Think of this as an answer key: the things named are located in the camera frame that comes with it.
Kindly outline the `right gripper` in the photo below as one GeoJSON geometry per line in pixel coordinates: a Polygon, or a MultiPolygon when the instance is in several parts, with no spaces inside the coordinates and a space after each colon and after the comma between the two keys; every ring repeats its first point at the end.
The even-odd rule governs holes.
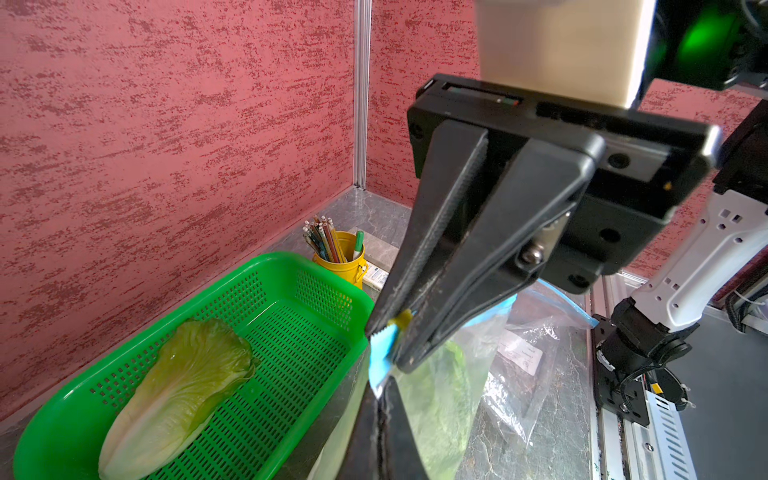
{"type": "Polygon", "coordinates": [[[714,168],[721,136],[450,75],[419,89],[407,126],[420,186],[365,330],[410,311],[393,359],[406,373],[538,279],[581,293],[629,265],[714,168]]]}

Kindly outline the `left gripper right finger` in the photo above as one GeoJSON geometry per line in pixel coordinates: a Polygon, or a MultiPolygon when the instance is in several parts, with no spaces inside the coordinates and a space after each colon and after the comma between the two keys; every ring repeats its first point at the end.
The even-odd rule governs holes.
{"type": "Polygon", "coordinates": [[[427,479],[397,382],[390,377],[383,391],[383,478],[427,479]]]}

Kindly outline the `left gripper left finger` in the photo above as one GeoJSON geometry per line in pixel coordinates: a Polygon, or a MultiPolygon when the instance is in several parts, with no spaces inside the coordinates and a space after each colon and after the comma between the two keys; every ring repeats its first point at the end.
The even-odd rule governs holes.
{"type": "Polygon", "coordinates": [[[382,404],[366,385],[336,479],[383,478],[380,445],[382,419],[382,404]]]}

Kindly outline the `clear zipper bag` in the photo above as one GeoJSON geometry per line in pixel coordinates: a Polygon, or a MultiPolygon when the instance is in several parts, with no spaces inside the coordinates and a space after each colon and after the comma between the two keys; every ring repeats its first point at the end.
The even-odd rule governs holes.
{"type": "Polygon", "coordinates": [[[395,327],[375,335],[309,478],[454,478],[515,301],[471,319],[411,373],[392,362],[395,327]]]}
{"type": "Polygon", "coordinates": [[[596,325],[575,300],[545,281],[516,296],[481,400],[503,437],[530,440],[567,335],[596,325]]]}

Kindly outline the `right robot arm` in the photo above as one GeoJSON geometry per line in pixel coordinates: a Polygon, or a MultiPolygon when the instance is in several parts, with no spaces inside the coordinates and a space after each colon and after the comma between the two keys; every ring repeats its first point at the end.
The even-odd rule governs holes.
{"type": "Polygon", "coordinates": [[[708,174],[683,244],[615,308],[598,401],[646,422],[632,382],[689,350],[708,301],[767,244],[767,147],[637,111],[655,78],[725,89],[767,70],[763,1],[480,1],[479,79],[437,75],[407,123],[417,199],[366,326],[404,315],[412,372],[539,279],[586,291],[627,266],[708,174]]]}

